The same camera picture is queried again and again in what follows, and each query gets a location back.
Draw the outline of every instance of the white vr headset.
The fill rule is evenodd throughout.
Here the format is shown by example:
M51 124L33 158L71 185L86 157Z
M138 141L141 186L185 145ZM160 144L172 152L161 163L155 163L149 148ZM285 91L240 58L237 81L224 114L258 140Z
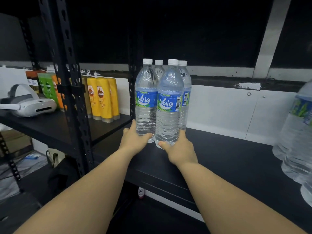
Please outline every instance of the white vr headset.
M30 94L15 96L18 86L22 86ZM0 99L0 109L13 110L19 117L33 117L42 113L54 112L57 105L53 99L39 95L27 84L13 85L7 93L8 98Z

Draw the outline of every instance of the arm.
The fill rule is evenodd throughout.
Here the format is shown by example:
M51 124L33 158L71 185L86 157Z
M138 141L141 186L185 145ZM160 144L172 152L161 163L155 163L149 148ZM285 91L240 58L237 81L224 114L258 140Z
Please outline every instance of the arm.
M212 234L305 233L291 221L198 164L193 144L180 130L174 146L165 142L170 162L182 173Z
M105 233L130 160L151 137L151 133L138 136L133 121L130 129L124 129L115 153L51 200L15 233Z

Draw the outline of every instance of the person's right arm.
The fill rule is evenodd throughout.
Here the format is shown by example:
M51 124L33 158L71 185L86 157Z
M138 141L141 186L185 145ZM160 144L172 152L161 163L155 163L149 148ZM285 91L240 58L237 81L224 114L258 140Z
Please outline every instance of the person's right arm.
M198 164L193 144L180 130L174 146L158 143L182 173L212 234L306 233L244 191Z

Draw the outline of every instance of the bottle cap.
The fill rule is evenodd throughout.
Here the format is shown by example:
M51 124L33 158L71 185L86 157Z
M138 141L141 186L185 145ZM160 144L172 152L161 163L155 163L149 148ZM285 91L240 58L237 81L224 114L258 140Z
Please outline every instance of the bottle cap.
M162 65L163 64L163 60L155 60L155 65Z
M179 66L187 66L188 62L187 61L179 61Z
M150 58L143 58L143 65L152 65L153 59Z
M168 59L168 65L178 65L179 60L177 59Z

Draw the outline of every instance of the forearm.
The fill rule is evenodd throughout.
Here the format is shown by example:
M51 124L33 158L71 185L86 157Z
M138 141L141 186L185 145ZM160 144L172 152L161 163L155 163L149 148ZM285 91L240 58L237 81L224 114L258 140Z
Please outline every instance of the forearm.
M305 233L202 165L188 163L178 168L212 234Z
M131 156L118 150L46 204L16 233L105 233Z

